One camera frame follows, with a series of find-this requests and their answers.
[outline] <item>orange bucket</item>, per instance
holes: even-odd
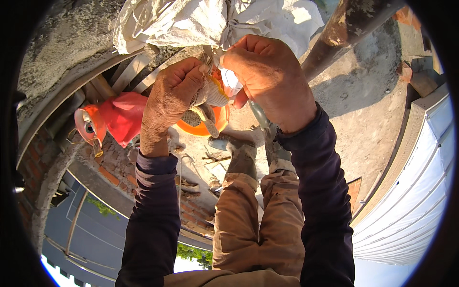
[[[224,130],[230,121],[230,107],[228,105],[224,107],[214,107],[212,108],[215,113],[215,127],[219,132]],[[197,127],[192,127],[186,122],[179,120],[177,122],[179,129],[190,135],[197,136],[210,136],[210,133],[207,131],[206,126],[203,122]]]

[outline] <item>corrugated metal sheet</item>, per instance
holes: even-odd
[[[414,264],[441,220],[452,182],[455,127],[449,96],[426,113],[414,151],[378,205],[354,228],[354,257]]]

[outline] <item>hand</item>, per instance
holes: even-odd
[[[140,151],[146,157],[168,156],[168,128],[177,123],[203,87],[207,66],[194,57],[160,71],[146,102],[140,129]]]
[[[234,71],[244,85],[236,95],[235,108],[242,108],[249,99],[255,101],[286,134],[314,119],[314,96],[297,58],[284,42],[246,35],[228,49],[220,64]]]

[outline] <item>fingernail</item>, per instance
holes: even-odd
[[[199,72],[201,72],[201,73],[206,73],[207,70],[208,70],[208,68],[207,68],[206,65],[201,64],[201,65],[199,66],[198,70],[199,70]]]

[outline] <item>khaki pants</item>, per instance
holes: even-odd
[[[246,174],[230,173],[223,186],[215,205],[213,269],[240,273],[271,268],[299,278],[304,261],[304,217],[296,174],[281,169],[262,178],[260,232],[257,181]]]

